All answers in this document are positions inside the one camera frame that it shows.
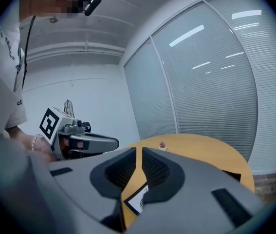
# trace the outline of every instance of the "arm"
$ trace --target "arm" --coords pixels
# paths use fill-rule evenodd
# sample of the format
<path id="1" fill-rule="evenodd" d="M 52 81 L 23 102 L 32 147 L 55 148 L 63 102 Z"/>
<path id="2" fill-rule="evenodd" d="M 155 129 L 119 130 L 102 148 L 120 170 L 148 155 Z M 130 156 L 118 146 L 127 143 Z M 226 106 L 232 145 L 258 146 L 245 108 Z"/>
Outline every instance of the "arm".
<path id="1" fill-rule="evenodd" d="M 10 138 L 19 142 L 27 151 L 32 150 L 32 141 L 34 136 L 25 134 L 18 126 L 6 129 Z M 49 143 L 43 138 L 37 138 L 35 142 L 35 152 L 42 155 L 46 162 L 56 161 L 56 158 L 52 154 Z"/>

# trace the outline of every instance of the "bracelet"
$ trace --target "bracelet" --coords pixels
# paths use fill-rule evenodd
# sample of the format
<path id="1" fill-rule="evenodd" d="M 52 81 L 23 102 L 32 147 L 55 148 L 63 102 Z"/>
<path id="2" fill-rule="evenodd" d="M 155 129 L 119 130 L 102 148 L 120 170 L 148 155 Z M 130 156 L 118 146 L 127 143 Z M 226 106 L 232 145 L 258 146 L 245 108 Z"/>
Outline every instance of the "bracelet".
<path id="1" fill-rule="evenodd" d="M 36 140 L 37 140 L 39 137 L 43 137 L 43 135 L 35 135 L 34 138 L 33 138 L 33 140 L 32 140 L 32 152 L 35 152 Z"/>

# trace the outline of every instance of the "small object on table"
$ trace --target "small object on table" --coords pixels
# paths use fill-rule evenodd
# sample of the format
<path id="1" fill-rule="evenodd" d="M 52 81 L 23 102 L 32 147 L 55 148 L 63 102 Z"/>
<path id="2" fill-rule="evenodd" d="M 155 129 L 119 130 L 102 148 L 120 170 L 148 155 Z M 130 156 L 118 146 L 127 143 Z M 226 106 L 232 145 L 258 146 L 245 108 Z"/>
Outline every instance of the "small object on table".
<path id="1" fill-rule="evenodd" d="M 166 151 L 167 150 L 167 145 L 165 142 L 159 143 L 159 150 Z"/>

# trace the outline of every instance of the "paper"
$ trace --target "paper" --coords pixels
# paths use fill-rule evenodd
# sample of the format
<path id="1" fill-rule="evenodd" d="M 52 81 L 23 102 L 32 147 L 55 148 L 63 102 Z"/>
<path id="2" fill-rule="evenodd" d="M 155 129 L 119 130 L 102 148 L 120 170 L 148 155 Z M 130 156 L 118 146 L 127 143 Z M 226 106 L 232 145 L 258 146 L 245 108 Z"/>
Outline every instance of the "paper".
<path id="1" fill-rule="evenodd" d="M 148 192 L 148 186 L 145 183 L 132 196 L 124 201 L 124 203 L 136 214 L 139 215 L 143 211 L 143 195 Z"/>

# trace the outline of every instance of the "wooden table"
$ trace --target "wooden table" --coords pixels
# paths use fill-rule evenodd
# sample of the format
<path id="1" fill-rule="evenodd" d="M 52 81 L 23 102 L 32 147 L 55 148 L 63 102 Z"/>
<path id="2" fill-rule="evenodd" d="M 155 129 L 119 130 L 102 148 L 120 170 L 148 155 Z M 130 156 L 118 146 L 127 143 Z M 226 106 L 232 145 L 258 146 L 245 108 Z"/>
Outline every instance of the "wooden table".
<path id="1" fill-rule="evenodd" d="M 128 185 L 122 193 L 122 201 L 135 193 L 146 181 L 142 171 L 142 148 L 159 149 L 159 143 L 167 145 L 167 152 L 210 163 L 221 170 L 241 174 L 240 182 L 255 193 L 253 175 L 246 160 L 230 145 L 206 136 L 200 135 L 163 135 L 141 140 L 130 145 L 137 148 L 137 163 Z M 125 224 L 128 228 L 136 219 L 136 215 L 122 202 Z"/>

